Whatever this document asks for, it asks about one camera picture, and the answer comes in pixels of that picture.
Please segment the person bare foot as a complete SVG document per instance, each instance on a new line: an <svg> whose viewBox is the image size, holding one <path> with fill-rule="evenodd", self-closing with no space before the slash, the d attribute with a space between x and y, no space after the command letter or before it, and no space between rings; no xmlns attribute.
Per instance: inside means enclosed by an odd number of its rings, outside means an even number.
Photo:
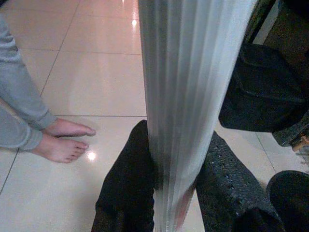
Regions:
<svg viewBox="0 0 309 232"><path fill-rule="evenodd" d="M95 136L96 131L84 124L57 118L51 125L42 130L43 133L54 137Z"/></svg>
<svg viewBox="0 0 309 232"><path fill-rule="evenodd" d="M30 152L57 163L71 163L82 156L89 145L76 140L56 138L43 134L40 143Z"/></svg>

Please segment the black trolley suitcase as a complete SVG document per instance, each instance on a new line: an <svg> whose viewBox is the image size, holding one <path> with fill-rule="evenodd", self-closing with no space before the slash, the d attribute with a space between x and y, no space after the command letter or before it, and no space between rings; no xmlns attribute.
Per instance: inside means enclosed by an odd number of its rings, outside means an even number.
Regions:
<svg viewBox="0 0 309 232"><path fill-rule="evenodd" d="M243 43L219 114L228 129L275 132L309 110L301 77L273 48Z"/></svg>

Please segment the black waste bin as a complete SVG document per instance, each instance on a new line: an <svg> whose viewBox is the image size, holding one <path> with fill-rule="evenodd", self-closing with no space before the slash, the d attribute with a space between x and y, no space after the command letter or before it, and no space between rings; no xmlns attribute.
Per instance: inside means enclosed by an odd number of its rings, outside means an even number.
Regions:
<svg viewBox="0 0 309 232"><path fill-rule="evenodd" d="M286 232L309 232L309 174L281 171L270 179L267 194Z"/></svg>

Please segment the person grey trouser leg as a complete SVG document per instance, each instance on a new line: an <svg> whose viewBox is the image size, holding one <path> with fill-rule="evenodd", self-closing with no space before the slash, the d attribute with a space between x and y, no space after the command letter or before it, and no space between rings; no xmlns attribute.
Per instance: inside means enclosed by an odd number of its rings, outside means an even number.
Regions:
<svg viewBox="0 0 309 232"><path fill-rule="evenodd" d="M34 85L2 14L0 14L0 98L20 118L38 130L47 128L56 120Z"/></svg>
<svg viewBox="0 0 309 232"><path fill-rule="evenodd" d="M43 133L32 129L0 107L0 147L33 150L43 139Z"/></svg>

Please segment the white-handled red black broom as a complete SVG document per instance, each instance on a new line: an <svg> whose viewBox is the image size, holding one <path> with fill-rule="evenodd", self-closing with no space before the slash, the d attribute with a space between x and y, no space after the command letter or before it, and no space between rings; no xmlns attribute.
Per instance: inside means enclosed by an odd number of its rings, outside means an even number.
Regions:
<svg viewBox="0 0 309 232"><path fill-rule="evenodd" d="M155 232L185 220L257 0L138 0Z"/></svg>

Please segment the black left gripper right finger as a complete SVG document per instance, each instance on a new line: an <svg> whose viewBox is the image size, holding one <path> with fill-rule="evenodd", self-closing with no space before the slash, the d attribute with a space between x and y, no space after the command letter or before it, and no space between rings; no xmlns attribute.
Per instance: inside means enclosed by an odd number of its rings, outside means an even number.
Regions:
<svg viewBox="0 0 309 232"><path fill-rule="evenodd" d="M205 232L285 232L264 189L217 133L196 191Z"/></svg>

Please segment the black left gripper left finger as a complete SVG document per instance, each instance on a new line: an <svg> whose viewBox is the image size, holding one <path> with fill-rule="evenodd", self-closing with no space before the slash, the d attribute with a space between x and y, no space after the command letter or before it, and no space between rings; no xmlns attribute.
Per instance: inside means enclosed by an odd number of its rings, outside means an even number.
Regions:
<svg viewBox="0 0 309 232"><path fill-rule="evenodd" d="M153 232L155 173L142 120L104 179L91 232Z"/></svg>

